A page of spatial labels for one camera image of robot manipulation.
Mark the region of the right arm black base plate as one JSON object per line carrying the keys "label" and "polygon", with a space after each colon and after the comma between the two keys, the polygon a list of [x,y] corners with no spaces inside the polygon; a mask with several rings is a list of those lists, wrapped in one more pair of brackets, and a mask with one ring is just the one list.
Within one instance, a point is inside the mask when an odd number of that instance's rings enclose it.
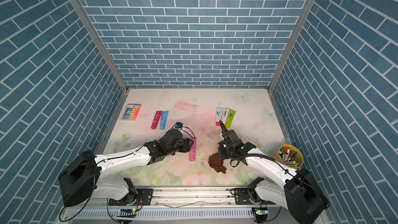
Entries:
{"label": "right arm black base plate", "polygon": [[255,194],[248,188],[233,188],[230,190],[230,193],[233,196],[236,205],[275,205],[272,201],[260,200],[260,198],[255,196]]}

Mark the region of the aluminium right corner post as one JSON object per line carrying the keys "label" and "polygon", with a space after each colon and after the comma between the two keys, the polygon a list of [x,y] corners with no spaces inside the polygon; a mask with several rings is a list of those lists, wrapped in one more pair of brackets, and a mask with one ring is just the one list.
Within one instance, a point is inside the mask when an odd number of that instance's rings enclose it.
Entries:
{"label": "aluminium right corner post", "polygon": [[311,12],[311,9],[314,6],[314,3],[315,3],[315,0],[306,0],[305,1],[305,4],[303,5],[303,9],[297,19],[297,23],[295,24],[295,27],[289,37],[289,41],[285,47],[284,53],[281,56],[281,59],[279,60],[278,65],[276,66],[274,76],[272,77],[271,82],[268,87],[269,93],[272,93],[274,91],[277,81],[282,74],[282,71],[289,59],[289,56],[290,56],[290,54],[293,50],[293,47],[298,39],[298,36],[305,24],[305,21],[307,20],[309,14]]}

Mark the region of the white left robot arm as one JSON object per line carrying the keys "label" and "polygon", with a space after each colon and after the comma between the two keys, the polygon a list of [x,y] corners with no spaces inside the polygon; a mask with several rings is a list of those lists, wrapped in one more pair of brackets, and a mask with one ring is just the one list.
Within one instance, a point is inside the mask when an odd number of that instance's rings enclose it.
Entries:
{"label": "white left robot arm", "polygon": [[115,183],[106,177],[163,161],[166,156],[177,152],[187,153],[193,144],[193,138],[184,138],[178,129],[170,129],[159,140],[147,142],[139,148],[107,155],[85,151],[58,176],[64,206],[76,206],[91,198],[110,199],[115,205],[132,204],[138,197],[132,180],[126,177]]}

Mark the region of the blue toothpaste tube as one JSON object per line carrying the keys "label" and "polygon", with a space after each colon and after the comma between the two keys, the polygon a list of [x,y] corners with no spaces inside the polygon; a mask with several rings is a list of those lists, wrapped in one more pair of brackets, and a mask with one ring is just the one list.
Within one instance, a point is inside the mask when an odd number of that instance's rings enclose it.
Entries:
{"label": "blue toothpaste tube", "polygon": [[163,111],[160,120],[160,130],[164,130],[167,122],[169,111]]}

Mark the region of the aluminium left corner post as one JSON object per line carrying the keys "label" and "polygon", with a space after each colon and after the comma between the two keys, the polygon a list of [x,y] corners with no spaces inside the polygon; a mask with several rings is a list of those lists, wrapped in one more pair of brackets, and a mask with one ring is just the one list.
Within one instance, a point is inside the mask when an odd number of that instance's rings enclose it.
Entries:
{"label": "aluminium left corner post", "polygon": [[124,93],[128,91],[128,87],[124,80],[122,79],[119,71],[117,70],[109,52],[107,51],[105,45],[103,44],[101,38],[99,37],[91,19],[89,18],[88,14],[86,13],[82,3],[80,0],[69,0],[71,6],[73,7],[74,11],[78,15],[79,19],[81,20],[82,24],[84,25],[85,29],[87,30],[88,34],[90,35],[92,41],[94,42],[96,48],[100,52],[103,57],[103,60],[108,65],[109,69],[111,70],[112,74],[114,75],[116,81],[118,82],[120,88]]}

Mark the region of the white pink-capped toothpaste tube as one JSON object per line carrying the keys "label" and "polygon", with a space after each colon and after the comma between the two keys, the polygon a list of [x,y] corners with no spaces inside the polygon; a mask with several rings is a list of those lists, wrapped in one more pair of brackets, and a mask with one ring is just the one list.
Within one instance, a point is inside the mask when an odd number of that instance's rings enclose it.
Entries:
{"label": "white pink-capped toothpaste tube", "polygon": [[222,107],[216,107],[216,126],[220,126],[220,120],[222,119],[222,112],[223,108]]}

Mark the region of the brown wiping cloth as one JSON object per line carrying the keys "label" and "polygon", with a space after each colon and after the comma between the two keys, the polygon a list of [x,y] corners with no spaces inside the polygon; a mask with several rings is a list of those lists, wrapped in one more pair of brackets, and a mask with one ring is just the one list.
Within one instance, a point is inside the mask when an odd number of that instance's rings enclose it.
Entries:
{"label": "brown wiping cloth", "polygon": [[217,173],[226,174],[227,168],[223,165],[223,160],[220,158],[220,151],[211,155],[208,159],[209,166],[214,169]]}

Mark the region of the red toothpaste tube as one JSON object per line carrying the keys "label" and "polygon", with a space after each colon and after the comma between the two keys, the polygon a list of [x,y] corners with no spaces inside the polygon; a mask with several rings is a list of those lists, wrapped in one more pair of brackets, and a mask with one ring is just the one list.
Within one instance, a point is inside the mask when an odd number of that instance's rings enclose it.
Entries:
{"label": "red toothpaste tube", "polygon": [[158,123],[159,123],[159,121],[161,119],[162,114],[163,114],[162,111],[156,111],[155,112],[155,115],[154,115],[154,118],[153,118],[153,121],[152,121],[152,124],[151,124],[151,129],[152,130],[155,130],[157,128],[157,125],[158,125]]}

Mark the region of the rainbow highlighter pen pack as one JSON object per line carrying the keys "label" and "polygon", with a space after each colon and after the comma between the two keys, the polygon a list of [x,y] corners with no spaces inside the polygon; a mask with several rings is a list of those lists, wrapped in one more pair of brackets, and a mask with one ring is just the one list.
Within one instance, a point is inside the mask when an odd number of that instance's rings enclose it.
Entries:
{"label": "rainbow highlighter pen pack", "polygon": [[141,104],[128,104],[121,117],[122,121],[136,121],[140,113]]}

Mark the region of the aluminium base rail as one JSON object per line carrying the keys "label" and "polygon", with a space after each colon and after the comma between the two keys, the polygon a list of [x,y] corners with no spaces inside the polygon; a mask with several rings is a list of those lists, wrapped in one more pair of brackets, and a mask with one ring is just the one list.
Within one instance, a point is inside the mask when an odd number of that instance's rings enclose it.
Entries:
{"label": "aluminium base rail", "polygon": [[139,187],[128,205],[91,199],[67,207],[57,224],[295,224],[282,206],[251,202],[243,187]]}

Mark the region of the magenta toothpaste tube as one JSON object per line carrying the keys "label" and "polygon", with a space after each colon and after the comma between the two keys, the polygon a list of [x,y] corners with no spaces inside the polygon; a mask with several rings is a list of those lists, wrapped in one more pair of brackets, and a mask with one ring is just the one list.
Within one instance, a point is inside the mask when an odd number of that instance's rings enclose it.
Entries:
{"label": "magenta toothpaste tube", "polygon": [[193,144],[192,144],[191,149],[190,149],[190,158],[189,158],[189,160],[191,162],[194,162],[195,161],[195,154],[196,154],[197,138],[191,138],[191,140],[193,141]]}

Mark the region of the green toothpaste tube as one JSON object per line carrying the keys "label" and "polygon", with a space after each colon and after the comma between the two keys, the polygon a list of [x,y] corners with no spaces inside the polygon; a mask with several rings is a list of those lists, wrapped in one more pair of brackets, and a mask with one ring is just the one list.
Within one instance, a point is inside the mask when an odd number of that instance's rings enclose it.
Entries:
{"label": "green toothpaste tube", "polygon": [[236,114],[235,110],[232,110],[232,109],[229,110],[227,121],[226,121],[226,128],[229,128],[231,126],[235,114]]}

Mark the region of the white orange-capped toothpaste tube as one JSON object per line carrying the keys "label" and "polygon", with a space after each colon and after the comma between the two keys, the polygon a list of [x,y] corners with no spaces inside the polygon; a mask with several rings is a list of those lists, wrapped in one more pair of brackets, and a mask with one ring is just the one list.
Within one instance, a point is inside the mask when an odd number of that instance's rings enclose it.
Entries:
{"label": "white orange-capped toothpaste tube", "polygon": [[221,121],[223,122],[223,124],[224,124],[225,126],[227,126],[227,120],[228,120],[228,116],[229,116],[229,111],[230,111],[230,108],[228,108],[228,107],[224,107],[224,108],[222,109]]}

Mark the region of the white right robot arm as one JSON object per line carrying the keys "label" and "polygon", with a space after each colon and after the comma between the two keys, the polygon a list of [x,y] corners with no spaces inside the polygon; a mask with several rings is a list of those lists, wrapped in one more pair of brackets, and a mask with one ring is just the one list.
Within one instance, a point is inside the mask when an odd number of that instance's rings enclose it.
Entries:
{"label": "white right robot arm", "polygon": [[330,207],[312,173],[295,170],[265,155],[252,143],[243,143],[234,130],[221,127],[218,154],[221,160],[237,161],[263,174],[247,187],[247,195],[254,204],[271,201],[286,208],[300,224],[312,224]]}

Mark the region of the aluminium corner post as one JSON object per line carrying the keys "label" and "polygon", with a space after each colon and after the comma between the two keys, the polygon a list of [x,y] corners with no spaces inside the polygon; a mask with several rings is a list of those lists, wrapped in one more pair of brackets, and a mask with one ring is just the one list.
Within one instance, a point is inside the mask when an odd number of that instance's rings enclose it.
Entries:
{"label": "aluminium corner post", "polygon": [[279,60],[278,65],[276,66],[274,76],[272,77],[271,82],[268,87],[269,93],[272,93],[274,91],[277,81],[282,74],[282,71],[289,59],[289,56],[290,56],[290,54],[293,50],[293,47],[298,39],[298,36],[305,24],[305,21],[307,20],[309,14],[311,12],[311,9],[314,6],[314,3],[315,3],[315,0],[306,0],[305,1],[305,4],[303,5],[303,9],[297,19],[297,23],[295,24],[295,27],[289,37],[289,41],[285,47],[284,53],[281,56],[281,59]]}
{"label": "aluminium corner post", "polygon": [[73,7],[74,11],[78,15],[79,19],[81,20],[82,24],[84,25],[85,29],[87,30],[88,34],[90,35],[92,41],[94,42],[96,48],[100,52],[103,57],[103,60],[108,65],[109,69],[111,70],[112,74],[114,75],[116,81],[118,82],[120,88],[124,93],[128,91],[128,87],[124,80],[122,79],[119,71],[117,70],[109,52],[107,51],[105,45],[103,44],[101,38],[99,37],[91,19],[89,18],[88,14],[86,13],[82,3],[80,0],[69,0],[71,6]]}

